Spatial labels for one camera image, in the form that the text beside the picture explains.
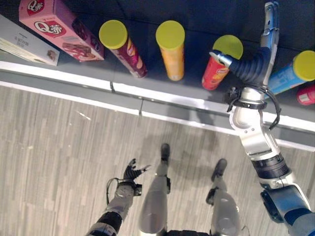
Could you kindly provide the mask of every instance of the gray carpet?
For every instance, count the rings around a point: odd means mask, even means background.
[[[212,208],[205,198],[213,167],[224,157],[242,225],[252,236],[288,235],[269,219],[238,137],[0,87],[0,236],[83,236],[106,207],[107,180],[121,177],[132,158],[153,165],[138,179],[146,193],[163,142],[172,149],[169,230],[209,232]],[[314,209],[314,153],[282,153]],[[143,200],[134,199],[119,236],[138,235]]]

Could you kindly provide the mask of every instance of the pink snack box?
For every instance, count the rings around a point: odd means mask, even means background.
[[[104,47],[62,0],[21,0],[20,22],[79,61],[104,60]]]

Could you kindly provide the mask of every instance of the yellow lid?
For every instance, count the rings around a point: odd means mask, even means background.
[[[165,50],[179,48],[185,40],[185,30],[176,21],[165,21],[157,29],[157,44]]]
[[[241,58],[243,54],[242,42],[233,35],[221,36],[215,41],[212,49],[219,50],[224,54],[230,55],[236,59]]]
[[[110,20],[100,27],[98,36],[106,48],[119,49],[126,43],[128,32],[122,22]]]
[[[315,52],[303,51],[293,60],[293,71],[302,80],[315,79]]]

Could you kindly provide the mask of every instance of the shelf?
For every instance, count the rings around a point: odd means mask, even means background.
[[[109,20],[88,14],[80,14],[80,19],[94,33]],[[108,50],[104,61],[82,63],[61,52],[57,67],[27,62],[0,52],[0,85],[235,134],[222,98],[228,88],[241,84],[239,79],[229,73],[214,91],[207,91],[201,86],[201,77],[209,60],[208,51],[219,35],[186,31],[185,76],[183,80],[173,82],[166,76],[155,40],[158,25],[129,20],[123,22],[148,68],[145,78],[132,77]],[[244,58],[250,58],[259,47],[252,41],[243,40],[243,45]],[[286,65],[298,53],[279,47],[274,70]],[[273,133],[287,143],[314,147],[315,106],[300,105],[295,98],[297,90],[294,88],[277,95],[282,117],[280,127]],[[274,113],[270,103],[264,111],[264,121],[272,122]]]

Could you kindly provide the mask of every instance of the white shelf edge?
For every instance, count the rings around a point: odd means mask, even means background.
[[[19,63],[12,63],[0,60],[0,70],[58,80],[60,82],[77,84],[84,87],[111,90],[111,83],[109,81],[57,71],[53,69],[40,68],[36,66],[23,65]],[[146,88],[139,88],[136,86],[130,86],[122,83],[113,82],[112,85],[114,87],[114,90],[117,92],[130,94],[140,98],[145,97],[151,99],[152,101],[158,100],[162,102],[168,102],[177,105],[202,109],[209,112],[217,112],[220,114],[228,115],[226,113],[227,110],[226,104],[186,96],[174,95]],[[272,123],[275,117],[276,115],[273,113],[263,112],[263,121],[266,123]],[[308,120],[281,115],[279,125],[289,129],[297,129],[301,131],[315,133],[315,122]]]
[[[132,114],[132,115],[136,115],[136,116],[139,115],[139,110],[137,110],[137,109],[130,109],[130,108],[126,108],[126,107],[116,106],[116,105],[112,105],[112,104],[108,104],[108,103],[104,103],[104,102],[99,102],[99,101],[95,101],[95,100],[91,100],[91,99],[86,99],[86,98],[82,98],[82,97],[78,97],[78,96],[72,96],[72,95],[67,95],[67,94],[63,94],[63,93],[52,92],[52,91],[48,91],[45,89],[33,88],[33,87],[24,86],[24,85],[18,85],[18,84],[14,84],[14,83],[3,82],[3,81],[0,81],[0,86],[5,86],[5,87],[9,87],[9,88],[14,88],[14,89],[20,89],[20,90],[34,92],[34,93],[39,93],[39,94],[52,96],[52,97],[56,97],[56,98],[61,98],[61,99],[66,99],[66,100],[70,100],[70,101],[74,101],[74,102],[80,102],[80,103],[84,103],[84,104],[88,104],[88,105],[93,105],[93,106],[102,107],[102,108],[106,108],[106,109],[110,109],[110,110],[114,110],[114,111]],[[201,123],[198,123],[196,121],[171,118],[171,117],[157,115],[157,114],[153,114],[153,113],[149,113],[149,112],[142,112],[141,115],[144,117],[156,118],[156,119],[160,119],[160,120],[164,120],[164,121],[184,124],[184,125],[188,125],[188,126],[203,128],[203,129],[207,129],[207,130],[212,130],[212,131],[216,131],[216,132],[221,132],[221,133],[237,136],[236,131],[233,129],[227,129],[227,128],[222,128],[222,127],[218,127],[218,126],[208,125],[208,124],[201,124]],[[312,146],[297,144],[297,143],[293,143],[293,142],[286,141],[286,140],[280,140],[280,139],[276,139],[276,140],[277,140],[278,144],[280,146],[283,146],[283,147],[297,148],[297,149],[301,149],[301,150],[305,150],[305,151],[315,152],[315,147],[312,147]]]

